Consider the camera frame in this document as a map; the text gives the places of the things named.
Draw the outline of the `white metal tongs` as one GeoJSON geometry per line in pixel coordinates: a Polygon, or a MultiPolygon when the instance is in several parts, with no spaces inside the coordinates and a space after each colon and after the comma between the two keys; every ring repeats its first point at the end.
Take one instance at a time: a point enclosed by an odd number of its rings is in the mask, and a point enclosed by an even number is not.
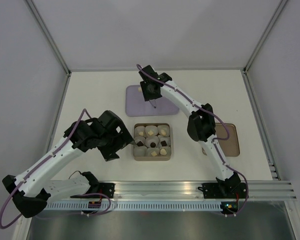
{"type": "Polygon", "coordinates": [[[155,100],[155,99],[153,99],[153,100],[149,100],[149,103],[151,104],[151,106],[152,106],[154,109],[156,109],[156,108],[157,108],[157,102],[156,102],[156,100],[155,100]]]}

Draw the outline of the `dark square chocolate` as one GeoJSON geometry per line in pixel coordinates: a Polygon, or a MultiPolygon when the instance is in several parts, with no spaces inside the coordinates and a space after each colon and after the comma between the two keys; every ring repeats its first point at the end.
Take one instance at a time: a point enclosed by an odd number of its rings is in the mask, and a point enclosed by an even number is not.
{"type": "Polygon", "coordinates": [[[141,141],[139,141],[138,143],[137,143],[137,146],[138,147],[142,147],[144,144],[141,142],[141,141]]]}
{"type": "Polygon", "coordinates": [[[161,144],[162,147],[166,147],[167,146],[167,142],[165,140],[161,141],[160,144],[161,144]]]}

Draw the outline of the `dark round swirl chocolate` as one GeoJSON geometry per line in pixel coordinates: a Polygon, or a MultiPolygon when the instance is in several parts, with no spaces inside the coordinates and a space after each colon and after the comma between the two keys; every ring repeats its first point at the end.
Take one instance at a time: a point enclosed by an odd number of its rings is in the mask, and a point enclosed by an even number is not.
{"type": "Polygon", "coordinates": [[[155,147],[156,147],[156,143],[155,143],[155,142],[152,142],[152,143],[150,144],[150,147],[151,147],[151,148],[155,148],[155,147]]]}

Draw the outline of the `beige chocolate box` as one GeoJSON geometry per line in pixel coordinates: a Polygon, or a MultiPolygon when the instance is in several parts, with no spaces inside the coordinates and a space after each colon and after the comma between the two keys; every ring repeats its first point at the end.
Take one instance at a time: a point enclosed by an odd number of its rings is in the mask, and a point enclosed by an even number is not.
{"type": "Polygon", "coordinates": [[[137,123],[133,127],[136,161],[169,161],[173,155],[173,131],[168,123],[137,123]]]}

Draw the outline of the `beige box lid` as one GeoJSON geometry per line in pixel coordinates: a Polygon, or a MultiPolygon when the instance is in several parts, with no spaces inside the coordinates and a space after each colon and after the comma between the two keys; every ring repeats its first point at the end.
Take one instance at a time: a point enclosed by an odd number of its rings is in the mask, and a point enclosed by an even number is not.
{"type": "MultiPolygon", "coordinates": [[[[237,128],[232,123],[226,123],[226,128],[229,132],[227,140],[218,140],[218,143],[226,157],[238,157],[240,155],[240,145],[237,133],[237,128]]],[[[227,131],[221,123],[215,124],[216,136],[218,138],[226,138],[227,131]]]]}

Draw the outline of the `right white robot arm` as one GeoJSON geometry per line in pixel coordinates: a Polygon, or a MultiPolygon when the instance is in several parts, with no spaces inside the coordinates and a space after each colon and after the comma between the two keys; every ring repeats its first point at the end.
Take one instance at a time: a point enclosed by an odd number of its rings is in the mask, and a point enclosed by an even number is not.
{"type": "Polygon", "coordinates": [[[157,100],[165,97],[177,106],[187,117],[187,133],[197,142],[210,160],[217,183],[216,192],[221,198],[245,198],[249,196],[246,177],[232,168],[222,151],[219,141],[230,138],[225,123],[213,113],[213,107],[201,104],[185,93],[169,76],[163,72],[158,74],[150,65],[136,65],[142,78],[140,86],[144,100],[157,100]]]}

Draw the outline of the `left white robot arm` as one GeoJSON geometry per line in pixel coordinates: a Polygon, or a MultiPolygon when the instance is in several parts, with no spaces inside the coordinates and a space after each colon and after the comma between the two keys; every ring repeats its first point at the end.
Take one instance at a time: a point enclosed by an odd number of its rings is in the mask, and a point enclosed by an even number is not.
{"type": "Polygon", "coordinates": [[[53,180],[53,177],[89,150],[99,150],[108,162],[119,159],[117,152],[133,144],[133,136],[112,111],[106,110],[99,117],[89,116],[86,120],[80,116],[33,166],[17,176],[3,178],[9,196],[2,210],[13,201],[21,216],[32,218],[48,204],[66,198],[106,197],[100,191],[100,182],[90,171],[66,180],[53,180]]]}

